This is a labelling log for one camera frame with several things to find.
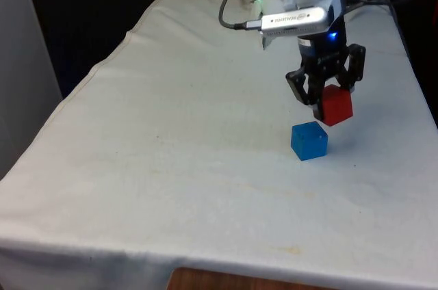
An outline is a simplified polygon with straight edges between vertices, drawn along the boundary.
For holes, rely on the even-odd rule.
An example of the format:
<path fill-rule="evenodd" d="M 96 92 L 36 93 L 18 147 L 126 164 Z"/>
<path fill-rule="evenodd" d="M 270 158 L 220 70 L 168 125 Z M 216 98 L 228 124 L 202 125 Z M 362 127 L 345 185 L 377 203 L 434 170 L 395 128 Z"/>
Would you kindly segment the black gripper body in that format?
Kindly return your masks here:
<path fill-rule="evenodd" d="M 338 17 L 326 32 L 298 37 L 301 64 L 334 60 L 344 63 L 348 56 L 346 26 Z"/>

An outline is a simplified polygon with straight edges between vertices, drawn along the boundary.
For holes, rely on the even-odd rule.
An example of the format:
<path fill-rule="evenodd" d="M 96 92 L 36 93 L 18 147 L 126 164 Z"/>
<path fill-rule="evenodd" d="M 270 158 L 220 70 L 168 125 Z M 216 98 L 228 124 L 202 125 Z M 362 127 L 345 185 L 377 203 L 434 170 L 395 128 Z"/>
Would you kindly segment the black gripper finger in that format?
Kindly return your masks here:
<path fill-rule="evenodd" d="M 285 79 L 296 99 L 312 108 L 315 119 L 323 120 L 322 93 L 325 85 L 323 67 L 314 62 L 303 62 L 298 70 L 288 72 Z"/>
<path fill-rule="evenodd" d="M 366 48 L 359 44 L 345 47 L 339 56 L 335 78 L 344 90 L 352 91 L 363 78 Z"/>

